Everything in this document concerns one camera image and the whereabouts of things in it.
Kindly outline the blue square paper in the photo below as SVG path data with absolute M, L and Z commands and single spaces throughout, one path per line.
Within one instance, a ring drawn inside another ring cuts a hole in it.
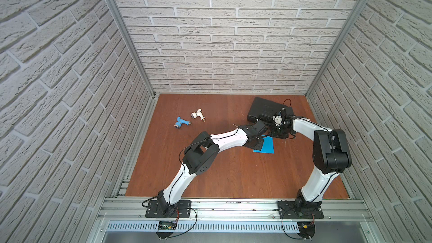
M 263 146 L 261 150 L 253 150 L 255 153 L 264 153 L 264 154 L 274 154 L 274 144 L 273 144 L 273 138 L 272 137 L 265 137 L 263 139 Z

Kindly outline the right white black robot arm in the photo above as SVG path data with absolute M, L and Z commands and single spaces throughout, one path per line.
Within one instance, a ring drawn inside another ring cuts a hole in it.
M 307 118 L 290 116 L 282 108 L 272 117 L 270 134 L 274 138 L 301 134 L 313 142 L 315 167 L 307 183 L 298 191 L 292 208 L 300 218 L 318 214 L 324 194 L 333 180 L 352 165 L 345 132 L 323 127 Z

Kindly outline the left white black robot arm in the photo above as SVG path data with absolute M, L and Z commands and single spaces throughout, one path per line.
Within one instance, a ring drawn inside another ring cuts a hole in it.
M 206 172 L 219 153 L 233 147 L 248 147 L 260 150 L 264 134 L 269 127 L 263 121 L 252 125 L 239 126 L 235 130 L 219 135 L 201 132 L 193 142 L 181 151 L 181 167 L 167 188 L 159 191 L 157 202 L 164 216 L 172 216 L 184 191 L 192 180 Z

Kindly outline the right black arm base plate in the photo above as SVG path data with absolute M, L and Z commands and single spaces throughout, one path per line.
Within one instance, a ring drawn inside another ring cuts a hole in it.
M 280 218 L 290 219 L 324 219 L 322 202 L 277 201 Z

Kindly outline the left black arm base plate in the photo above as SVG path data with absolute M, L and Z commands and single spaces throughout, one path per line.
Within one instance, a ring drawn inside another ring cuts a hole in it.
M 191 213 L 191 200 L 180 200 L 176 205 L 160 205 L 157 200 L 149 201 L 146 209 L 146 218 L 189 218 Z

